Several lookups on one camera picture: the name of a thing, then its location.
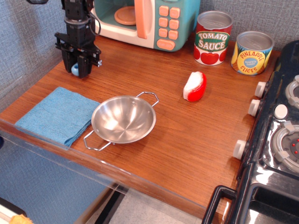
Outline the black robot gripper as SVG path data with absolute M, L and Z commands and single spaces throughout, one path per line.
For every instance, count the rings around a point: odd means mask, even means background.
M 92 71 L 92 65 L 101 66 L 101 50 L 94 44 L 96 33 L 95 20 L 65 20 L 66 33 L 55 33 L 56 48 L 61 50 L 67 72 L 78 63 L 78 76 L 84 78 Z

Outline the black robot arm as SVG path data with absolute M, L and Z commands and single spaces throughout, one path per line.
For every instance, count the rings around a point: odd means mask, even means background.
M 94 44 L 96 36 L 95 15 L 92 0 L 63 0 L 62 9 L 65 11 L 64 21 L 66 34 L 55 33 L 56 48 L 61 50 L 67 72 L 84 78 L 92 71 L 92 66 L 100 67 L 101 50 Z

